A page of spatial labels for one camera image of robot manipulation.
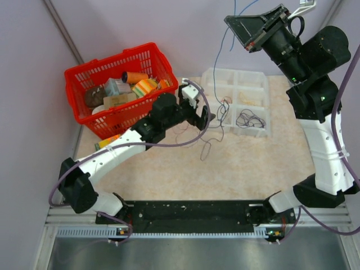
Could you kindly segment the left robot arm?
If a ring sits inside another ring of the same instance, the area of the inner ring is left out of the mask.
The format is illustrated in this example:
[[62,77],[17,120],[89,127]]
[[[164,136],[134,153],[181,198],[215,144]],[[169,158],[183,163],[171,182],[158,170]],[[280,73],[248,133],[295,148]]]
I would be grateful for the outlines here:
[[96,183],[134,155],[152,147],[164,147],[162,140],[168,129],[188,122],[204,134],[214,117],[202,91],[191,94],[183,89],[179,97],[170,93],[161,94],[153,102],[149,113],[118,139],[82,159],[65,159],[61,163],[55,188],[74,213],[82,214],[88,210],[101,212],[115,223],[121,223],[128,215],[124,200],[115,193],[96,191]]

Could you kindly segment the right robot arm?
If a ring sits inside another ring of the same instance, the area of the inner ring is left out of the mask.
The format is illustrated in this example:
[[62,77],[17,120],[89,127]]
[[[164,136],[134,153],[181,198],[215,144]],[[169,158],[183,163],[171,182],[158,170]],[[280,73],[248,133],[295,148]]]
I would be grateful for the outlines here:
[[315,167],[315,173],[288,191],[266,198],[250,211],[255,222],[278,221],[299,206],[335,208],[346,195],[359,191],[358,180],[346,167],[341,134],[341,103],[329,73],[347,63],[351,54],[346,34],[326,26],[302,43],[291,27],[295,16],[283,5],[252,16],[227,16],[225,23],[248,52],[264,51],[292,82],[287,90]]

